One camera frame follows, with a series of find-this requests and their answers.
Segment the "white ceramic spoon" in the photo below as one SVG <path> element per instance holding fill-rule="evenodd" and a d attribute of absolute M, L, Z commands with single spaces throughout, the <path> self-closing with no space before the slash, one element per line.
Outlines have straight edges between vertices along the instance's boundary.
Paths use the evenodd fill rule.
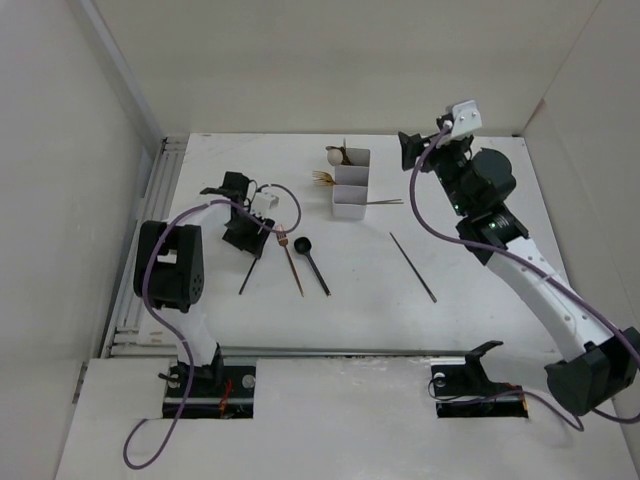
<path fill-rule="evenodd" d="M 329 149 L 327 151 L 327 161 L 332 166 L 341 165 L 344 161 L 344 154 L 341 149 Z"/>

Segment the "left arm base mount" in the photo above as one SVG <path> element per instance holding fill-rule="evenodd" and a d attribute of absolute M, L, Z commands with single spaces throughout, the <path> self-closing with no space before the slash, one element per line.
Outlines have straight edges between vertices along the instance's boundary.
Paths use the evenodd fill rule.
<path fill-rule="evenodd" d="M 188 380 L 188 366 L 182 362 L 170 366 L 158 377 L 166 382 L 162 417 L 178 412 Z M 254 414 L 255 365 L 223 365 L 217 371 L 196 368 L 182 419 L 251 419 Z"/>

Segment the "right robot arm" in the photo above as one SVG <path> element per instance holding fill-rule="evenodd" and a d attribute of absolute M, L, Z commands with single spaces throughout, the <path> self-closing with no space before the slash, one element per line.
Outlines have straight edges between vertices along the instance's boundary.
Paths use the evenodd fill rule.
<path fill-rule="evenodd" d="M 472 137 L 443 132 L 398 135 L 401 167 L 410 172 L 409 201 L 433 236 L 464 246 L 527 305 L 562 355 L 546 366 L 550 394 L 574 416 L 599 414 L 600 405 L 628 388 L 639 370 L 639 332 L 621 330 L 582 299 L 551 267 L 529 231 L 506 206 L 516 188 L 510 160 L 495 149 L 471 151 Z M 446 236 L 421 216 L 417 177 L 436 175 L 454 212 L 457 236 Z"/>

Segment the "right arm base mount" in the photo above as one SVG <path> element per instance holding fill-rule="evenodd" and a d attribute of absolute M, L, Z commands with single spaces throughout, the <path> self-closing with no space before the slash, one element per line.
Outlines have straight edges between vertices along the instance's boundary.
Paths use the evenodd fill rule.
<path fill-rule="evenodd" d="M 431 363 L 429 392 L 439 419 L 528 418 L 522 386 L 489 379 L 481 359 L 502 341 L 491 340 L 457 359 Z"/>

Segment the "gold green-handled fork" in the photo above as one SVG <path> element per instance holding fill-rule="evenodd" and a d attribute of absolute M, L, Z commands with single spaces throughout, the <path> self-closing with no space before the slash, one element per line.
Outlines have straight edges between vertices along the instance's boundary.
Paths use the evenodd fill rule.
<path fill-rule="evenodd" d="M 324 171 L 314 170 L 312 172 L 312 178 L 313 178 L 313 181 L 316 183 L 332 184 L 334 182 L 332 175 Z"/>
<path fill-rule="evenodd" d="M 320 178 L 314 179 L 313 184 L 315 186 L 320 186 L 320 187 L 333 187 L 336 185 L 333 180 L 320 179 Z"/>

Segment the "black chopstick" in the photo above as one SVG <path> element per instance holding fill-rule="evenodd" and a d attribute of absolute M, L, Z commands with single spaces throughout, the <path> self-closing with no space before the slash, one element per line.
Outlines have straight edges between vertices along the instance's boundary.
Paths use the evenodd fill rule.
<path fill-rule="evenodd" d="M 389 235 L 391 237 L 391 239 L 393 240 L 394 244 L 397 246 L 397 248 L 399 249 L 401 255 L 403 256 L 403 258 L 405 259 L 405 261 L 407 262 L 409 268 L 412 270 L 412 272 L 414 273 L 414 275 L 416 276 L 417 280 L 419 281 L 419 283 L 421 284 L 421 286 L 423 287 L 423 289 L 426 291 L 427 295 L 429 296 L 429 298 L 431 299 L 431 301 L 435 304 L 438 302 L 435 294 L 433 293 L 433 291 L 431 290 L 431 288 L 428 286 L 428 284 L 426 283 L 426 281 L 424 280 L 424 278 L 422 277 L 422 275 L 420 274 L 420 272 L 418 271 L 418 269 L 416 268 L 416 266 L 414 265 L 414 263 L 411 261 L 411 259 L 409 258 L 409 256 L 407 255 L 406 251 L 404 250 L 404 248 L 402 247 L 402 245 L 400 244 L 400 242 L 397 240 L 396 236 L 392 233 L 389 232 Z"/>
<path fill-rule="evenodd" d="M 257 257 L 253 259 L 253 261 L 252 261 L 252 263 L 251 263 L 251 265 L 250 265 L 250 267 L 249 267 L 249 269 L 248 269 L 248 271 L 247 271 L 247 273 L 246 273 L 246 275 L 245 275 L 245 277 L 243 279 L 243 282 L 242 282 L 242 284 L 240 286 L 240 289 L 238 291 L 238 295 L 243 295 L 243 293 L 244 293 L 244 291 L 246 289 L 246 286 L 247 286 L 247 284 L 248 284 L 248 282 L 249 282 L 249 280 L 251 278 L 251 275 L 252 275 L 252 273 L 253 273 L 258 261 L 259 261 L 259 258 L 257 258 Z"/>

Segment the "rose gold fork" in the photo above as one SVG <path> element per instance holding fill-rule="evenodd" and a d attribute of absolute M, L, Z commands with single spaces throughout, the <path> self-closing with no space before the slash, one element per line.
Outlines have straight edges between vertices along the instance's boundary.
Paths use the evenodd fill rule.
<path fill-rule="evenodd" d="M 299 293 L 300 293 L 301 296 L 304 296 L 304 290 L 303 290 L 303 287 L 302 287 L 298 272 L 296 270 L 293 258 L 291 256 L 291 253 L 290 253 L 289 248 L 288 248 L 288 245 L 289 245 L 288 237 L 285 234 L 284 227 L 281 224 L 276 226 L 276 238 L 277 238 L 277 242 L 278 242 L 279 246 L 282 247 L 284 252 L 285 252 L 287 261 L 289 263 L 289 267 L 291 269 L 291 273 L 292 273 L 293 278 L 294 278 L 294 280 L 296 282 L 296 285 L 297 285 L 297 288 L 299 290 Z"/>

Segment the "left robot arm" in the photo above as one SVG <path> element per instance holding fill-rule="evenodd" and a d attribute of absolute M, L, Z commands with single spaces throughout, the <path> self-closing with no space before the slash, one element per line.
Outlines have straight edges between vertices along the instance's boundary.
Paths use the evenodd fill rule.
<path fill-rule="evenodd" d="M 205 238 L 218 226 L 222 240 L 234 248 L 262 256 L 275 221 L 268 214 L 279 198 L 256 188 L 239 172 L 227 172 L 219 187 L 206 187 L 202 206 L 188 209 L 175 226 L 168 220 L 148 220 L 140 227 L 133 289 L 136 296 L 163 316 L 161 324 L 178 334 L 182 350 L 174 375 L 201 396 L 223 387 L 224 364 L 218 342 L 207 326 L 207 314 L 197 303 L 205 286 Z"/>

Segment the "brown wooden spoon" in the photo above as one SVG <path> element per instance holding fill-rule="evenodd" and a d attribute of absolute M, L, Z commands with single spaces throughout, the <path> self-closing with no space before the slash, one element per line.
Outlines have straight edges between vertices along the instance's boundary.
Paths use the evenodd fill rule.
<path fill-rule="evenodd" d="M 342 153 L 342 162 L 341 162 L 341 164 L 344 165 L 344 166 L 352 166 L 353 163 L 351 162 L 350 157 L 349 157 L 349 155 L 347 153 L 347 148 L 345 146 L 343 146 L 343 147 L 340 148 L 340 151 Z"/>

